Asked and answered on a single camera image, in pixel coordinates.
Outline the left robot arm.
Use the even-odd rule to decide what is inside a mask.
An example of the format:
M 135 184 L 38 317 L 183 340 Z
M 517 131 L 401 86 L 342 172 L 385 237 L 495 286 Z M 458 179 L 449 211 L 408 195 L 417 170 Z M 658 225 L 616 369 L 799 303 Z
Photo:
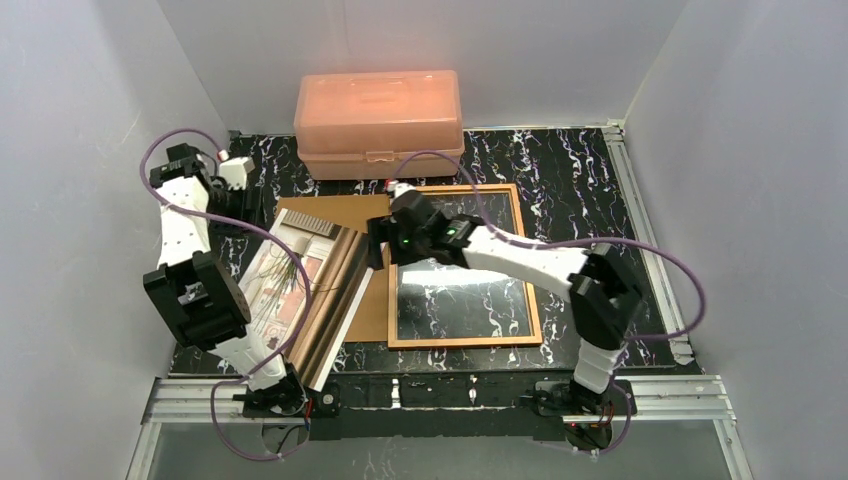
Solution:
M 246 185 L 246 157 L 208 172 L 202 152 L 186 143 L 166 151 L 167 164 L 149 175 L 161 207 L 162 244 L 157 267 L 143 287 L 177 343 L 210 352 L 247 376 L 254 391 L 277 387 L 287 375 L 282 357 L 250 326 L 250 306 L 238 282 L 211 248 L 210 236 L 244 235 L 265 224 L 261 191 Z

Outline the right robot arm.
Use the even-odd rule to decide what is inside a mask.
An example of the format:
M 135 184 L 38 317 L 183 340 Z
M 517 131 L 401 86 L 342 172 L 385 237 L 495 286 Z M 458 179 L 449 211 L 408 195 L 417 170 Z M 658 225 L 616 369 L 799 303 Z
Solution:
M 488 225 L 480 216 L 450 215 L 415 187 L 393 183 L 389 212 L 367 220 L 368 264 L 406 266 L 432 259 L 445 266 L 490 271 L 565 298 L 580 339 L 571 380 L 580 393 L 604 394 L 639 316 L 643 290 L 616 249 L 606 243 L 555 247 Z

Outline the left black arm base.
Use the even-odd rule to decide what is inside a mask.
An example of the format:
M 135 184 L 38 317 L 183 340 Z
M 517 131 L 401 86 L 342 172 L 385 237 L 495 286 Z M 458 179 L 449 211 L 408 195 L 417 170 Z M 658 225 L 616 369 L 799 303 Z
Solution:
M 247 390 L 234 394 L 232 400 L 242 403 L 242 415 L 246 418 L 335 418 L 342 406 L 335 383 L 321 392 L 288 384 L 273 387 L 270 392 Z

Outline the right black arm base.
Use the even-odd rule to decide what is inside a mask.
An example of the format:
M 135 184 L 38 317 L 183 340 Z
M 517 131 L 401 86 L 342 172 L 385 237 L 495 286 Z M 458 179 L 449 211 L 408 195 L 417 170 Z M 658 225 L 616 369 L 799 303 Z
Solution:
M 630 382 L 615 379 L 602 393 L 595 393 L 575 381 L 539 381 L 528 393 L 535 411 L 543 417 L 588 415 L 591 420 L 602 416 L 623 416 L 627 410 L 638 412 Z

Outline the window and plant photo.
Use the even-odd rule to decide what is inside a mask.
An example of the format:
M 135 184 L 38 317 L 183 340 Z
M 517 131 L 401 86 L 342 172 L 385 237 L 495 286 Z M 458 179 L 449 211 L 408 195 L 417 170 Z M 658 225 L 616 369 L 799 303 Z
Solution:
M 287 342 L 285 359 L 320 391 L 373 274 L 367 236 L 286 208 L 270 232 L 296 259 L 269 240 L 260 245 L 239 281 L 251 327 L 270 350 Z

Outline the brown cardboard backing board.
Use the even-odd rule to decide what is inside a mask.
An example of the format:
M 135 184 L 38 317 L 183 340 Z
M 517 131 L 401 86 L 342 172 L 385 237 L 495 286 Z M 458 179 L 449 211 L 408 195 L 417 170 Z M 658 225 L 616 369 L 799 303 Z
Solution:
M 389 199 L 385 194 L 284 197 L 277 202 L 276 211 L 282 208 L 366 233 L 369 219 L 389 214 Z M 389 271 L 384 269 L 372 275 L 345 342 L 385 342 L 388 327 Z

